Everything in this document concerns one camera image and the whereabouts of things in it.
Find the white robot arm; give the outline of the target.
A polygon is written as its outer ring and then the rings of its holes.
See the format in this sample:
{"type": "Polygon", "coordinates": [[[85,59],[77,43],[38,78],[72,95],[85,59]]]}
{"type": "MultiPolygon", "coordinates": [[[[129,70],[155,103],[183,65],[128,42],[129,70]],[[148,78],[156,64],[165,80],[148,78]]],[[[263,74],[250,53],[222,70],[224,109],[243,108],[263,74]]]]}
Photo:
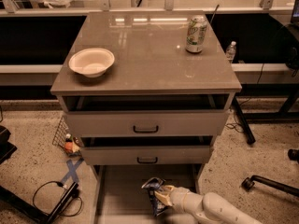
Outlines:
{"type": "Polygon", "coordinates": [[[164,205],[193,216],[200,224],[263,224],[214,192],[200,195],[183,187],[162,185],[154,194],[164,205]]]}

